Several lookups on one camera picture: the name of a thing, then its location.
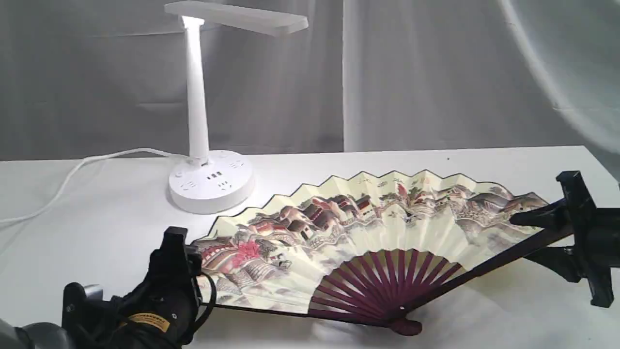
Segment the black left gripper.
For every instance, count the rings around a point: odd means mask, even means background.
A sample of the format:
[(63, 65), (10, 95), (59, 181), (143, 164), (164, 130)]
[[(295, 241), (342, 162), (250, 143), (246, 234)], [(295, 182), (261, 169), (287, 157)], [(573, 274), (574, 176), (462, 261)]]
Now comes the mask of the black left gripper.
[(202, 297), (197, 248), (186, 228), (168, 227), (149, 256), (144, 280), (122, 297), (111, 349), (181, 349), (192, 342)]

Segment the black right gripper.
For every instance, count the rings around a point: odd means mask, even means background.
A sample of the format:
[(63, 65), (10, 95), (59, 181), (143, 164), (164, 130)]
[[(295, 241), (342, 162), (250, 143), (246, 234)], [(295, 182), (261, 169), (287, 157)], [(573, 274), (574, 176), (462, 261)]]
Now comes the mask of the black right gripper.
[(556, 177), (564, 199), (510, 218), (513, 225), (561, 230), (570, 228), (571, 247), (545, 247), (527, 256), (570, 283), (586, 279), (591, 305), (609, 308), (614, 301), (612, 270), (620, 267), (619, 209), (597, 207), (582, 173), (562, 172)]

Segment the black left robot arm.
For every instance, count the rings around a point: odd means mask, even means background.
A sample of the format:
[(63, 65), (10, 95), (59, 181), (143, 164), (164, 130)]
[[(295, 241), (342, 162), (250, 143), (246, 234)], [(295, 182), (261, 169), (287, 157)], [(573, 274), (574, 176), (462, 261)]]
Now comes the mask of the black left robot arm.
[(181, 349), (208, 320), (216, 296), (204, 303), (202, 257), (186, 244), (186, 228), (169, 227), (149, 256), (144, 280), (105, 301), (99, 285), (70, 283), (63, 291), (62, 323), (24, 327), (1, 322), (3, 349)]

